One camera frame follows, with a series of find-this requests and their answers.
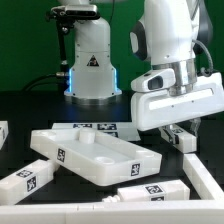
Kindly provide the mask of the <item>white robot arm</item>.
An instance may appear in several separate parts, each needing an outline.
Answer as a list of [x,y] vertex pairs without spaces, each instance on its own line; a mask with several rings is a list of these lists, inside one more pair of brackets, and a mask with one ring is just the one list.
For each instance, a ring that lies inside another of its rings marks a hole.
[[[60,0],[60,15],[78,31],[77,60],[69,71],[65,96],[107,100],[117,96],[110,62],[110,26],[90,0]],[[199,21],[187,0],[145,0],[144,14],[131,33],[133,48],[145,51],[151,69],[131,82],[131,118],[140,131],[167,127],[224,110],[221,74],[196,74],[193,50]]]

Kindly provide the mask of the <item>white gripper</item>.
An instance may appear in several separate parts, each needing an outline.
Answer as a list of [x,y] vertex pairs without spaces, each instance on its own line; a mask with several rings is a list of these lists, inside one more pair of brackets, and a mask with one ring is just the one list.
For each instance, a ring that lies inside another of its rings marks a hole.
[[222,75],[200,76],[187,94],[170,96],[167,90],[135,93],[131,99],[131,117],[140,131],[159,128],[161,137],[172,145],[177,143],[171,124],[190,120],[190,131],[197,137],[201,119],[224,111]]

